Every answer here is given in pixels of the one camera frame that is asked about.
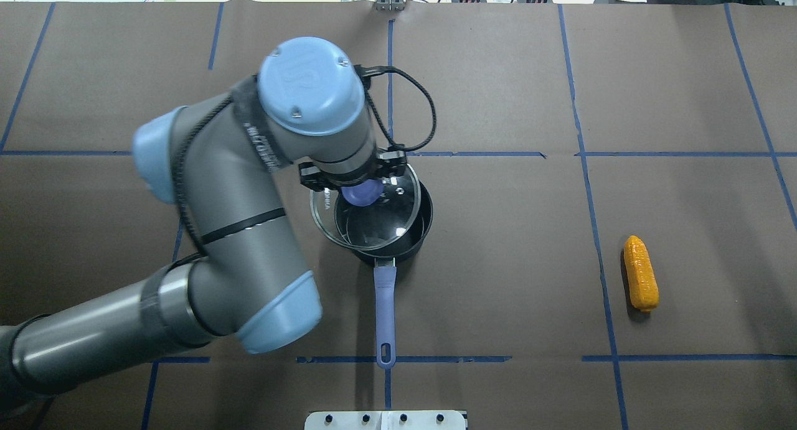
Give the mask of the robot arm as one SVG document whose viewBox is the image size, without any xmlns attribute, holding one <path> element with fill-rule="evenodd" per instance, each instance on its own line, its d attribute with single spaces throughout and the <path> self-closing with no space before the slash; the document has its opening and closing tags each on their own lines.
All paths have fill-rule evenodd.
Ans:
<svg viewBox="0 0 797 430">
<path fill-rule="evenodd" d="M 136 169 L 174 204 L 196 254 L 145 280 L 2 327 L 2 410 L 42 401 L 160 357 L 234 335 L 249 353 L 277 350 L 322 316 L 313 272 L 273 181 L 299 163 L 315 192 L 398 175 L 406 146 L 386 131 L 370 79 L 393 66 L 353 64 L 332 42 L 298 37 L 227 93 L 140 127 Z"/>
</svg>

